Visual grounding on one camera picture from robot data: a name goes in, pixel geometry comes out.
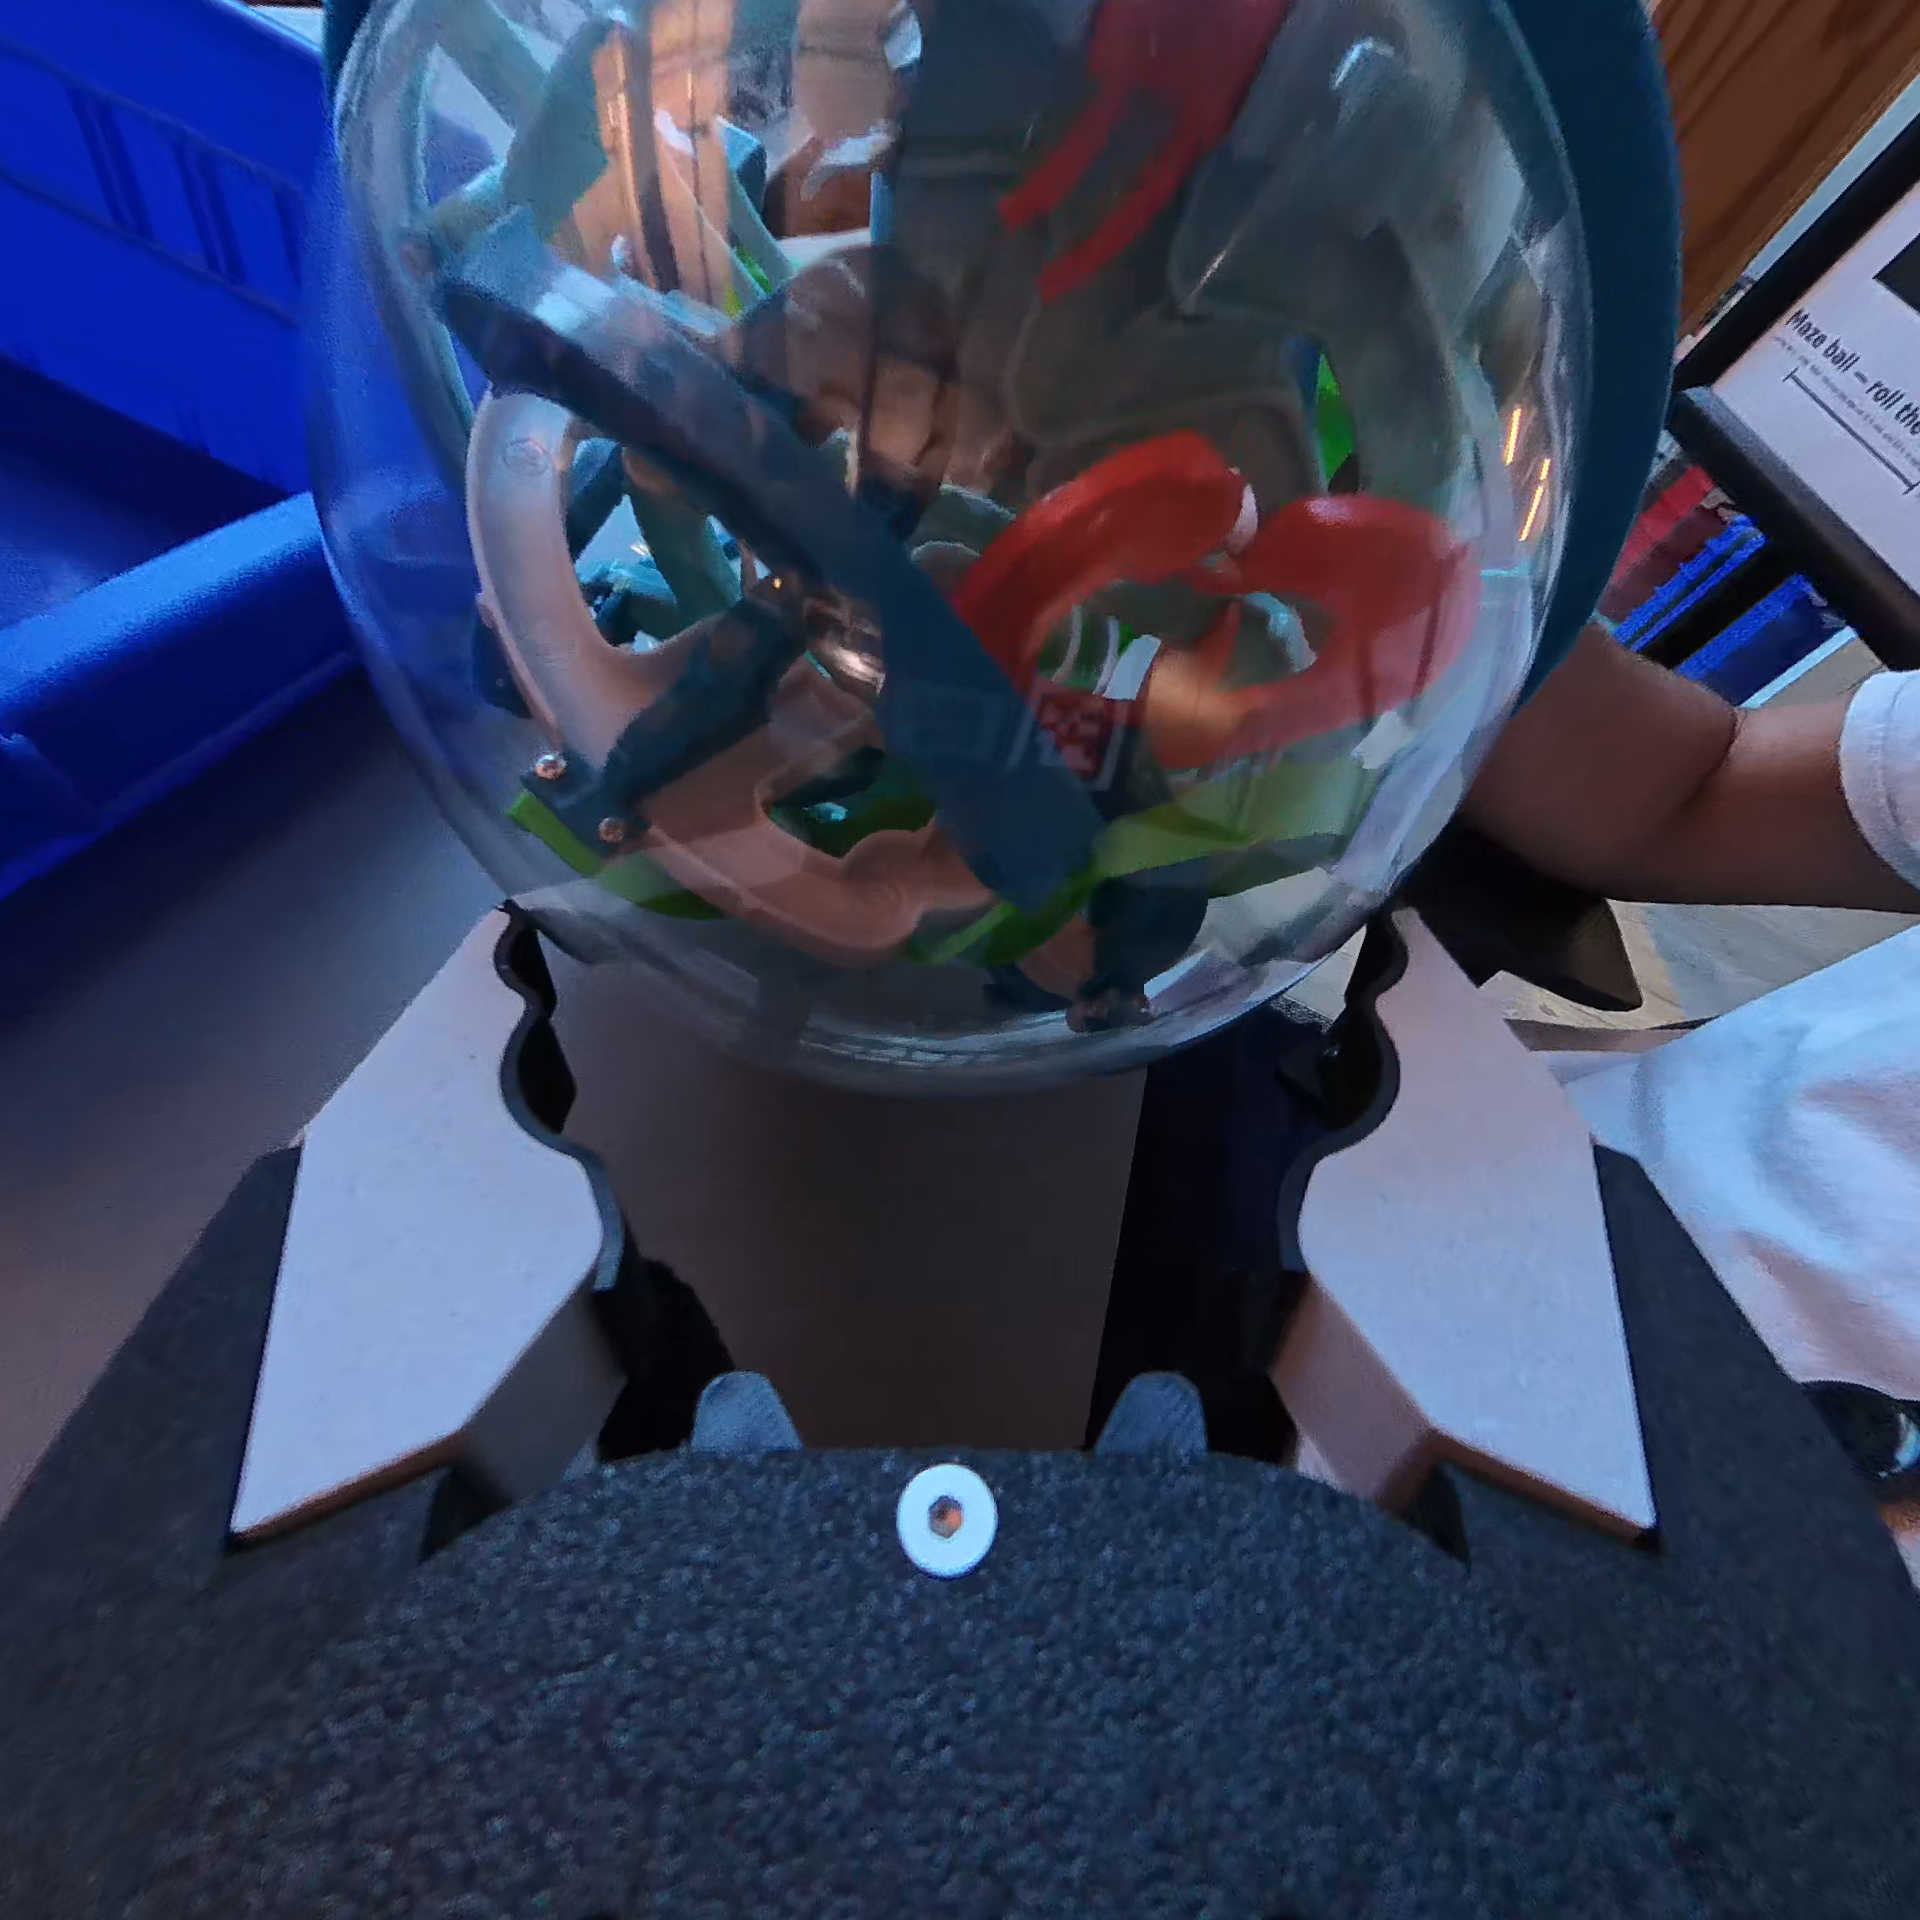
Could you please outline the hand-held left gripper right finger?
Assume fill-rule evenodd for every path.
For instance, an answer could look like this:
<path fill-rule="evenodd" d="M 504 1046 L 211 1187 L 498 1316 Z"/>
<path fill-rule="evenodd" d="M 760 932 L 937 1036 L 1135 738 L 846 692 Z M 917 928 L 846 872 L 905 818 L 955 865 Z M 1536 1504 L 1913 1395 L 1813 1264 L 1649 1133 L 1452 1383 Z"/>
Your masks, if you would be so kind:
<path fill-rule="evenodd" d="M 1307 1176 L 1273 1360 L 1296 1469 L 1409 1509 L 1439 1465 L 1611 1538 L 1656 1526 L 1597 1145 L 1420 912 L 1354 991 L 1382 1110 Z"/>

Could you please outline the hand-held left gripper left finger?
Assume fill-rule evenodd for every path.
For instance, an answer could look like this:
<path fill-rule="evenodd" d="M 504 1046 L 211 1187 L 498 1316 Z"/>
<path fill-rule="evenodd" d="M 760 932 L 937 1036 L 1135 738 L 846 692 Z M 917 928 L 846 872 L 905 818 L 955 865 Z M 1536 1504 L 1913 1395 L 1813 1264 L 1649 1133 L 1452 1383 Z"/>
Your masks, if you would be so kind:
<path fill-rule="evenodd" d="M 437 1469 L 519 1504 L 588 1452 L 630 1230 L 568 1102 L 540 932 L 490 907 L 302 1133 L 238 1544 Z"/>

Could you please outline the clear plastic maze ball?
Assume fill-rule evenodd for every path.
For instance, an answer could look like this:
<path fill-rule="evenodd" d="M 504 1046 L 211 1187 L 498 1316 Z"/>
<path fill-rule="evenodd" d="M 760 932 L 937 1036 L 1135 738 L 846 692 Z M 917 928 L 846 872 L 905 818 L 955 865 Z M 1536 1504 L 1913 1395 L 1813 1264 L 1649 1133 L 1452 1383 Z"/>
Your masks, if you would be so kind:
<path fill-rule="evenodd" d="M 325 6 L 308 468 L 470 856 L 716 1046 L 1148 1068 L 1371 926 L 1658 439 L 1646 6 Z"/>

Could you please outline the person's right forearm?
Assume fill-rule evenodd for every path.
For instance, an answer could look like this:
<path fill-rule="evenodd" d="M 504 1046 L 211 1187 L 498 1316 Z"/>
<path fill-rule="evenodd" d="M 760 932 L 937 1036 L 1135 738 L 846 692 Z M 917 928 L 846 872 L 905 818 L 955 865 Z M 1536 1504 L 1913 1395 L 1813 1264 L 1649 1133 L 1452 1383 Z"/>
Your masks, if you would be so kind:
<path fill-rule="evenodd" d="M 1586 630 L 1491 741 L 1463 827 L 1601 901 L 1908 912 L 1841 797 L 1841 716 L 1731 710 Z"/>

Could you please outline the blue plastic crate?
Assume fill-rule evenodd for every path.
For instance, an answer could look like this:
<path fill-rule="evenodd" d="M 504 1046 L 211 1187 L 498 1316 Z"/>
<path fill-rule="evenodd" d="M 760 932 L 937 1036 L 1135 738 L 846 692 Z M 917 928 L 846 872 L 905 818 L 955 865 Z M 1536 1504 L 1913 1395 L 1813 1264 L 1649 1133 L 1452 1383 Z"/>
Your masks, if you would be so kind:
<path fill-rule="evenodd" d="M 1779 541 L 1687 452 L 1663 452 L 1597 620 L 1623 651 L 1746 710 L 1847 646 Z"/>

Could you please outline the black framed sign board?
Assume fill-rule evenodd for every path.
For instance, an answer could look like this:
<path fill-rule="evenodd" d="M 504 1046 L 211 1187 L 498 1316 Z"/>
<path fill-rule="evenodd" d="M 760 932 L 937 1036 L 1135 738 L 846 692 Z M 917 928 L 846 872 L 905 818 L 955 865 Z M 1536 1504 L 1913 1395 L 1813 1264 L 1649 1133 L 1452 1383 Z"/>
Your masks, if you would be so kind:
<path fill-rule="evenodd" d="M 1917 85 L 1676 368 L 1672 439 L 1886 667 L 1920 651 Z"/>

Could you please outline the blue plastic bin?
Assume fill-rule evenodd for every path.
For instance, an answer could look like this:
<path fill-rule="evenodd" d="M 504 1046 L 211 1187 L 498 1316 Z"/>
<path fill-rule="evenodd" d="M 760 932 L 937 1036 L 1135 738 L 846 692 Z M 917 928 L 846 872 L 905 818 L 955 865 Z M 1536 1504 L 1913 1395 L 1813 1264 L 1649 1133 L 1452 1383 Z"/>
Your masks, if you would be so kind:
<path fill-rule="evenodd" d="M 7 901 L 351 667 L 304 444 L 325 53 L 7 6 Z"/>

